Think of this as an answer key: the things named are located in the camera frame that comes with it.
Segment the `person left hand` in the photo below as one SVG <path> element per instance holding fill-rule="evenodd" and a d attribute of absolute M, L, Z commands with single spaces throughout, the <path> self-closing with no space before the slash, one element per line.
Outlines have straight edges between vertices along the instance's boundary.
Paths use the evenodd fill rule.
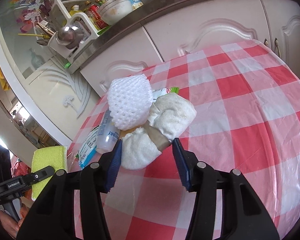
<path fill-rule="evenodd" d="M 21 201 L 19 202 L 20 202 L 20 215 L 21 215 L 21 219 L 19 220 L 19 222 L 16 222 L 4 210 L 0 210 L 0 223 L 2 227 L 7 231 L 7 233 L 13 239 L 16 239 L 18 231 L 29 211 L 29 208 L 24 203 L 22 203 Z"/>

